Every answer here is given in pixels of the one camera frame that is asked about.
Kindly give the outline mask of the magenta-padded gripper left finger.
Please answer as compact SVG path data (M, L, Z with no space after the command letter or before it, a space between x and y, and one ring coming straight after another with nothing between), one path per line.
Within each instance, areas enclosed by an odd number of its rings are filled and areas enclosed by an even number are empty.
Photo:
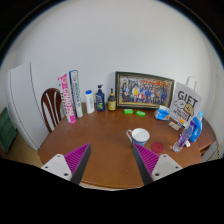
M66 155L56 154L42 169L79 185L91 155L91 144L85 144Z

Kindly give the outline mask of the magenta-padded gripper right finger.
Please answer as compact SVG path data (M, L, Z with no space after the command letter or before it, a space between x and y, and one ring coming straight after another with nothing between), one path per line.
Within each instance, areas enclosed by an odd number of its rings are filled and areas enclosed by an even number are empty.
M158 155L138 144L132 146L132 153L145 185L182 169L168 154Z

